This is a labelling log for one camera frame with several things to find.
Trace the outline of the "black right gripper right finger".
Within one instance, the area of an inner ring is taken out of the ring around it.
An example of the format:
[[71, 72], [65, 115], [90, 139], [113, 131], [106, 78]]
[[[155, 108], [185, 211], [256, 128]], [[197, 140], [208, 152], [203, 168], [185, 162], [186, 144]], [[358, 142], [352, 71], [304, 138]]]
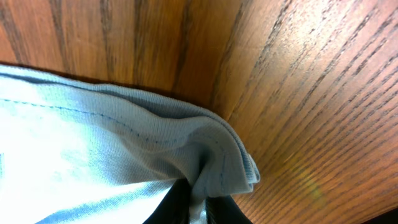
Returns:
[[231, 196], [208, 197], [205, 202], [207, 224], [252, 224]]

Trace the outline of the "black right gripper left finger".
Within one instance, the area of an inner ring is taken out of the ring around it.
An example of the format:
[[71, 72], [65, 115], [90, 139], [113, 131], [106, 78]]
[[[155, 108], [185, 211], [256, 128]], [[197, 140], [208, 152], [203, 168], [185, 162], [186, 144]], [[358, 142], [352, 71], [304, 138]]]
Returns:
[[177, 180], [144, 224], [189, 224], [191, 186]]

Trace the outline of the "light blue printed t-shirt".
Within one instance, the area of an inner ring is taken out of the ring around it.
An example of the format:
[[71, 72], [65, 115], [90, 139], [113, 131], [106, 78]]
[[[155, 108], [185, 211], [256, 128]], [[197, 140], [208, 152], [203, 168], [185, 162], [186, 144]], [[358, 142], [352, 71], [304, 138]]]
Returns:
[[1, 67], [1, 222], [144, 223], [173, 184], [249, 193], [260, 173], [217, 114], [148, 91]]

